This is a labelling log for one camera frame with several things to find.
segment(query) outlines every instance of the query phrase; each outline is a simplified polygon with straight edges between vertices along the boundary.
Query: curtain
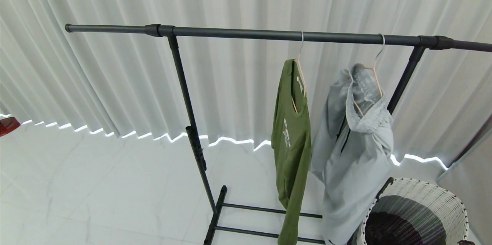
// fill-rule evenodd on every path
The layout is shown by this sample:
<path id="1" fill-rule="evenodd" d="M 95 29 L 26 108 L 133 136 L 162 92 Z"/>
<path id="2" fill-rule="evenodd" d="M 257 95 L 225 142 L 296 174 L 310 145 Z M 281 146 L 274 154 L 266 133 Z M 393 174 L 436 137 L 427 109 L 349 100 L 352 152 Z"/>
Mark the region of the curtain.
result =
<path id="1" fill-rule="evenodd" d="M 106 134 L 179 136 L 188 125 L 165 38 L 66 33 L 106 24 L 446 35 L 492 42 L 492 0 L 0 0 L 0 111 L 19 121 Z M 300 42 L 178 37 L 200 134 L 269 140 L 283 62 Z M 341 68 L 372 65 L 380 45 L 304 44 L 313 129 Z M 389 101 L 412 48 L 386 46 Z M 492 114 L 492 55 L 429 51 L 394 112 L 399 151 L 449 164 Z"/>
<path id="2" fill-rule="evenodd" d="M 437 182 L 441 187 L 455 193 L 464 203 L 470 225 L 474 233 L 490 244 L 492 233 L 492 130 L 489 130 L 478 142 L 441 175 Z"/>

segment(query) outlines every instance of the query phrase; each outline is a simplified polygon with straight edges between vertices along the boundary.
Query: red object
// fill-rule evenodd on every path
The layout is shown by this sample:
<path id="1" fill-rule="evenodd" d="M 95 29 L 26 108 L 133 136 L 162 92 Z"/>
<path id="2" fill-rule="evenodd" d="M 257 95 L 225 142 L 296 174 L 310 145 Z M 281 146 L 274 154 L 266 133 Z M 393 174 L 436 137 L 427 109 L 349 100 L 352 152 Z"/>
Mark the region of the red object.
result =
<path id="1" fill-rule="evenodd" d="M 0 120 L 0 136 L 5 136 L 11 131 L 17 129 L 21 124 L 15 117 L 7 117 Z"/>

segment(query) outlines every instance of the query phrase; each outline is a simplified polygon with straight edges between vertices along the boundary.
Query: laundry basket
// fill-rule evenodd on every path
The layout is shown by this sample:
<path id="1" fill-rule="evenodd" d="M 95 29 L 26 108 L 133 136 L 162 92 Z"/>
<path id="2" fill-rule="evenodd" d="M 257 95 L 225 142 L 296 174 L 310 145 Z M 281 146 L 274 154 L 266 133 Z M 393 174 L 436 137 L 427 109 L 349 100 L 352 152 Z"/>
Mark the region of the laundry basket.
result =
<path id="1" fill-rule="evenodd" d="M 348 245 L 472 244 L 456 195 L 422 180 L 389 178 Z"/>

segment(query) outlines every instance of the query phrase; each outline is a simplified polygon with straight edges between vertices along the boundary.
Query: garment rack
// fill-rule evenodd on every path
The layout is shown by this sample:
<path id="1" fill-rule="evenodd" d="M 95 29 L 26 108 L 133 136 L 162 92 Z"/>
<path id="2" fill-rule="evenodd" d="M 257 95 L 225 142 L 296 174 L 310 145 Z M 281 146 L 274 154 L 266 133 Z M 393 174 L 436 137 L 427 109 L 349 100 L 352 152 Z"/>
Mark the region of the garment rack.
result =
<path id="1" fill-rule="evenodd" d="M 273 212 L 277 214 L 284 214 L 285 211 L 226 203 L 225 195 L 227 193 L 227 187 L 225 185 L 223 185 L 222 189 L 220 189 L 220 194 L 215 203 L 207 179 L 207 175 L 205 174 L 207 166 L 203 156 L 200 139 L 198 137 L 195 115 L 193 114 L 191 99 L 188 92 L 188 86 L 186 84 L 185 72 L 183 70 L 183 64 L 181 63 L 181 56 L 179 52 L 177 36 L 301 41 L 302 34 L 300 31 L 190 28 L 190 27 L 177 27 L 177 26 L 160 25 L 160 24 L 151 24 L 146 26 L 66 24 L 65 30 L 69 33 L 72 32 L 138 33 L 138 34 L 146 34 L 154 37 L 167 37 L 169 46 L 171 48 L 171 52 L 173 54 L 174 65 L 176 66 L 176 71 L 178 73 L 181 92 L 183 93 L 184 103 L 186 105 L 186 111 L 188 113 L 188 118 L 190 122 L 190 126 L 186 127 L 186 133 L 188 133 L 188 139 L 191 148 L 193 150 L 193 154 L 195 156 L 195 161 L 198 166 L 200 176 L 202 177 L 203 185 L 207 193 L 207 197 L 212 212 L 214 214 L 212 216 L 209 229 L 207 231 L 207 235 L 205 237 L 203 244 L 211 245 L 216 230 L 278 238 L 278 234 L 230 228 L 230 227 L 224 227 L 218 225 L 220 213 L 223 207 L 245 209 L 245 210 L 258 210 L 262 212 Z M 391 100 L 388 104 L 388 110 L 390 113 L 393 113 L 393 111 L 395 110 L 396 105 L 406 88 L 406 85 L 411 79 L 412 73 L 415 70 L 417 63 L 420 61 L 420 58 L 422 58 L 422 55 L 426 49 L 430 49 L 430 50 L 465 49 L 465 50 L 473 50 L 473 51 L 492 52 L 492 44 L 453 40 L 445 36 L 385 35 L 384 38 L 385 38 L 385 44 L 387 45 L 413 46 L 413 51 L 410 55 L 410 58 L 408 59 L 408 63 L 406 65 L 404 73 L 402 74 L 400 81 L 398 82 L 397 88 L 393 93 Z M 383 44 L 383 38 L 381 37 L 381 35 L 353 34 L 353 33 L 304 32 L 304 41 Z M 321 215 L 307 214 L 303 212 L 301 213 L 301 216 L 311 217 L 316 219 L 322 218 Z M 311 238 L 299 237 L 298 240 L 301 242 L 325 244 L 325 241 L 323 240 L 316 240 Z"/>

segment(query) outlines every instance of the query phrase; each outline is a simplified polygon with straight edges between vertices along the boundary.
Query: hanger hook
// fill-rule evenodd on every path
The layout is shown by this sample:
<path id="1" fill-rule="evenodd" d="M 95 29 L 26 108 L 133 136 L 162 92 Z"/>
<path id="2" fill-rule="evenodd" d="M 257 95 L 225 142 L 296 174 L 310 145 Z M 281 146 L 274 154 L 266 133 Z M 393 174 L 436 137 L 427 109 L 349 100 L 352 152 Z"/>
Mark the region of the hanger hook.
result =
<path id="1" fill-rule="evenodd" d="M 301 55 L 301 51 L 303 49 L 303 45 L 304 45 L 304 33 L 301 31 L 301 37 L 302 37 L 302 43 L 301 43 L 301 48 L 299 49 L 299 56 Z"/>
<path id="2" fill-rule="evenodd" d="M 379 51 L 379 53 L 376 55 L 376 60 L 377 58 L 379 57 L 379 55 L 383 52 L 383 49 L 384 49 L 384 46 L 386 45 L 386 40 L 384 39 L 384 35 L 383 34 L 380 34 L 381 37 L 383 37 L 383 46 L 381 46 L 381 50 Z"/>

